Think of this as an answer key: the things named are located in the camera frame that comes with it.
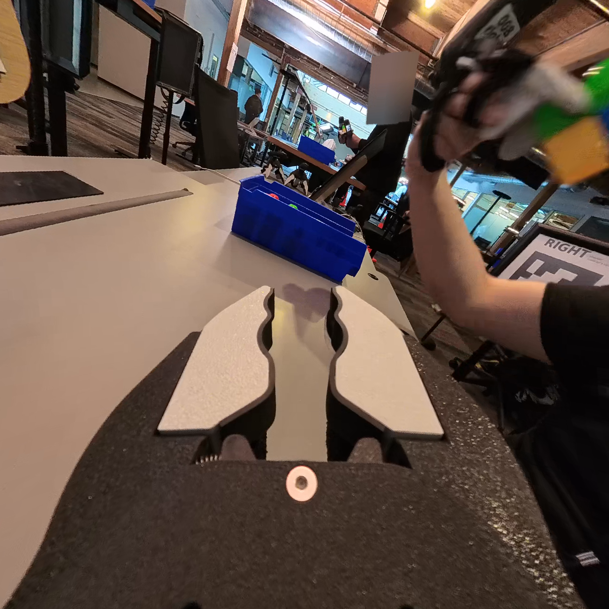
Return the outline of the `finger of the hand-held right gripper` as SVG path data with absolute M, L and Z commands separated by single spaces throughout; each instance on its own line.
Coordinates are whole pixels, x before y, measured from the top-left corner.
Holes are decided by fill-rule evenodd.
M 502 160 L 526 156 L 534 147 L 543 147 L 557 135 L 557 127 L 542 114 L 531 111 L 508 115 L 506 111 L 483 112 L 483 145 Z
M 557 102 L 566 110 L 583 109 L 583 86 L 571 74 L 550 63 L 534 63 L 516 88 L 516 110 L 534 111 L 547 102 Z

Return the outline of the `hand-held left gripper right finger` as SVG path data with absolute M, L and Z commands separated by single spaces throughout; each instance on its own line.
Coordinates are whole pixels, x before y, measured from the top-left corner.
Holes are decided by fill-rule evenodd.
M 334 348 L 330 398 L 389 437 L 444 437 L 404 334 L 389 317 L 339 285 L 331 291 L 327 331 Z

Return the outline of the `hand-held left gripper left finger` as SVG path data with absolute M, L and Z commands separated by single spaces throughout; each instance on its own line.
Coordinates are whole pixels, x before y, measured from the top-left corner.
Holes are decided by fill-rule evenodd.
M 275 291 L 263 285 L 202 329 L 158 424 L 161 435 L 211 434 L 275 398 Z

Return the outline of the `green two-stud toy block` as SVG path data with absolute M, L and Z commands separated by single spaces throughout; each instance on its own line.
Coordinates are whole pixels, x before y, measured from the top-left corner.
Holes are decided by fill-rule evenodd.
M 599 117 L 600 112 L 608 106 L 607 63 L 598 64 L 578 84 L 583 86 L 583 109 L 566 110 L 557 102 L 547 102 L 537 108 L 533 124 L 540 140 L 550 139 L 582 118 Z

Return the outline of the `yellow toy block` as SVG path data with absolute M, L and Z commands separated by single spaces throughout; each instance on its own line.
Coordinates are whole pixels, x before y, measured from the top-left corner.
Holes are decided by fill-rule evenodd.
M 543 141 L 552 179 L 576 185 L 608 170 L 608 130 L 600 116 L 587 116 Z

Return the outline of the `blue plastic bin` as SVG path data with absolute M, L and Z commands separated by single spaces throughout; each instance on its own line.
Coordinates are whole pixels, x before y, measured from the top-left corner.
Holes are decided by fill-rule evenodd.
M 354 220 L 262 174 L 240 180 L 232 232 L 337 283 L 355 277 L 367 253 L 355 228 Z

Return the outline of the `person's right forearm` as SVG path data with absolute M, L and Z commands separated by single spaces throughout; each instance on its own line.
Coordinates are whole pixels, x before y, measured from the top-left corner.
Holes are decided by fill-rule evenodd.
M 544 283 L 491 276 L 453 200 L 445 171 L 427 172 L 418 135 L 409 146 L 410 223 L 426 290 L 462 328 L 519 354 L 549 363 L 541 340 Z

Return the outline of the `grey desk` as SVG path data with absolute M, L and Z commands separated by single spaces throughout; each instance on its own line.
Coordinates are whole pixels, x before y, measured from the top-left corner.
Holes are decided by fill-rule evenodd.
M 321 456 L 330 286 L 228 233 L 236 188 L 1 237 L 1 604 L 406 603 L 403 468 Z M 269 455 L 157 425 L 199 331 L 275 289 Z

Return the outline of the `person's right hand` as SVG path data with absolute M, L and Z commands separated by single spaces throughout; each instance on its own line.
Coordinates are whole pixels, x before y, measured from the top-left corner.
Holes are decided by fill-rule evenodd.
M 486 77 L 487 74 L 484 72 L 470 73 L 448 97 L 439 114 L 434 131 L 433 148 L 436 156 L 444 163 L 460 159 L 480 143 L 477 130 L 465 123 L 463 115 L 468 107 L 470 97 L 481 86 Z M 428 119 L 429 112 L 425 112 L 415 128 L 413 139 L 407 150 L 404 169 L 410 183 L 413 183 L 416 178 L 430 179 L 438 176 L 438 172 L 428 172 L 421 160 L 420 139 L 422 129 Z

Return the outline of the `black white marker sign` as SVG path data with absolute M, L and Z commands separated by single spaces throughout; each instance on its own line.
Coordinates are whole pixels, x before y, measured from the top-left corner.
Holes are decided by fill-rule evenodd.
M 608 285 L 608 244 L 537 224 L 506 249 L 490 274 L 544 284 Z

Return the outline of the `blue storage bin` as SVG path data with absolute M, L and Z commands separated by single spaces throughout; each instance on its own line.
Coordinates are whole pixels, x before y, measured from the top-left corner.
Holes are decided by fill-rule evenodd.
M 298 141 L 297 149 L 320 163 L 331 165 L 336 160 L 335 149 L 327 147 L 324 144 L 317 142 L 305 135 L 301 135 Z

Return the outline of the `black panel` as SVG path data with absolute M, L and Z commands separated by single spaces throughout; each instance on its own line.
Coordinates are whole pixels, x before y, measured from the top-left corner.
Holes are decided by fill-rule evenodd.
M 237 169 L 239 154 L 238 94 L 202 70 L 194 85 L 197 163 L 205 169 Z

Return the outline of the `dark flat plate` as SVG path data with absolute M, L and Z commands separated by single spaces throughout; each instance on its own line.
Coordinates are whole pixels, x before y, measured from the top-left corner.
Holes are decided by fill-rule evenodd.
M 102 195 L 65 171 L 1 172 L 1 206 Z

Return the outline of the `black monitor back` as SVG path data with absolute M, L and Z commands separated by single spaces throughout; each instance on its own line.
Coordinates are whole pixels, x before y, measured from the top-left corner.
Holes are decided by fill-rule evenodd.
M 156 84 L 178 95 L 190 97 L 202 47 L 202 36 L 166 9 L 160 9 L 160 16 L 161 36 Z

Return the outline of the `framed screen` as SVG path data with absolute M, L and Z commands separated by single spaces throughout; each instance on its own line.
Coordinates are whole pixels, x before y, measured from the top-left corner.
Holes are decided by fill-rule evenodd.
M 43 57 L 79 80 L 90 69 L 93 6 L 94 1 L 41 1 Z

